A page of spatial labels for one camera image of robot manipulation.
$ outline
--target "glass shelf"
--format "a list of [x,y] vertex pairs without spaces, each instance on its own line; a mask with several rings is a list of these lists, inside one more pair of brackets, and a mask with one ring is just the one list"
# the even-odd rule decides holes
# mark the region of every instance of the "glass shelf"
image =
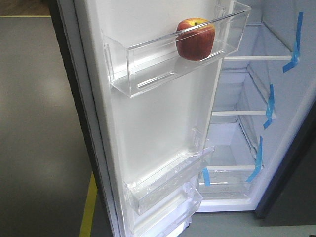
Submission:
[[290,61],[291,51],[264,24],[247,25],[237,52],[225,57],[223,68],[245,68],[250,61]]
[[186,179],[198,174],[210,160],[214,147],[195,153],[178,154],[163,169],[139,184],[125,184],[127,199],[138,215],[161,201]]
[[258,144],[252,151],[244,133],[239,121],[210,125],[206,144],[215,146],[215,151],[209,170],[254,170]]
[[[233,0],[218,0],[214,15],[208,16],[213,20],[154,40],[125,45],[104,36],[111,85],[134,97],[237,51],[249,11],[250,7]],[[201,34],[209,25],[216,31],[210,55],[200,61],[180,57],[176,41]]]
[[269,92],[248,67],[244,72],[221,73],[213,116],[265,115]]
[[162,201],[155,210],[150,210],[141,218],[135,214],[135,222],[130,223],[133,237],[165,237],[179,224],[193,215],[199,208],[202,196],[192,182],[186,182]]

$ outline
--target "crisper drawer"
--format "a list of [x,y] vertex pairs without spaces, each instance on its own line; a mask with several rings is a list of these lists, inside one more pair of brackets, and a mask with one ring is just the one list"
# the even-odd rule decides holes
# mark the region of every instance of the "crisper drawer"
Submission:
[[238,119],[210,125],[207,143],[215,151],[199,179],[204,199],[248,198],[251,182],[261,169],[256,160],[261,148],[259,143],[249,143],[246,132]]

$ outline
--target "fridge shelf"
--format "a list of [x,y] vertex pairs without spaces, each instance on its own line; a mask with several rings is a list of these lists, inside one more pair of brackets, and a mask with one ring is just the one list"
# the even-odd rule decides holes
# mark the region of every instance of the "fridge shelf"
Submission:
[[199,208],[202,196],[191,182],[184,183],[162,201],[154,210],[139,216],[130,225],[133,237],[165,237]]
[[244,130],[238,121],[210,125],[207,144],[215,146],[215,151],[199,180],[204,199],[247,198],[259,148],[254,144],[256,135]]
[[246,67],[250,61],[290,61],[292,52],[264,24],[245,27],[237,52],[226,56],[223,68]]
[[167,166],[146,180],[136,184],[125,184],[126,198],[138,215],[144,214],[161,201],[187,178],[198,174],[206,167],[214,147],[195,153],[178,154]]
[[260,79],[250,67],[245,72],[223,71],[217,86],[212,115],[265,115],[269,92],[258,80]]
[[[218,0],[215,12],[207,16],[210,21],[173,33],[165,32],[157,39],[128,45],[104,36],[111,85],[134,97],[237,51],[249,12],[250,7],[246,5]],[[204,34],[211,25],[215,27],[211,53],[198,61],[182,58],[176,42]]]

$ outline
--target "open refrigerator door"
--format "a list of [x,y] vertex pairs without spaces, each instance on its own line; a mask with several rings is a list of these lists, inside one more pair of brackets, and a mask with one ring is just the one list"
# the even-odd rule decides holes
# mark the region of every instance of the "open refrigerator door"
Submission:
[[[207,134],[222,59],[238,50],[250,7],[233,0],[75,6],[87,19],[79,25],[103,146],[111,151],[117,235],[177,236],[202,201],[198,174],[214,153]],[[208,21],[176,31],[195,16]],[[216,31],[211,53],[182,58],[176,42],[209,25]]]

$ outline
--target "refrigerator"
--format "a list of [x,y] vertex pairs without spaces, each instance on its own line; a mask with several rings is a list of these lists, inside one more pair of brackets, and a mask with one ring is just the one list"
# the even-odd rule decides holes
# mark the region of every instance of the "refrigerator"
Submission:
[[[196,212],[264,209],[315,102],[314,9],[308,0],[50,2],[113,236],[178,236]],[[192,17],[208,21],[176,31]],[[177,44],[208,26],[210,54],[181,57]]]

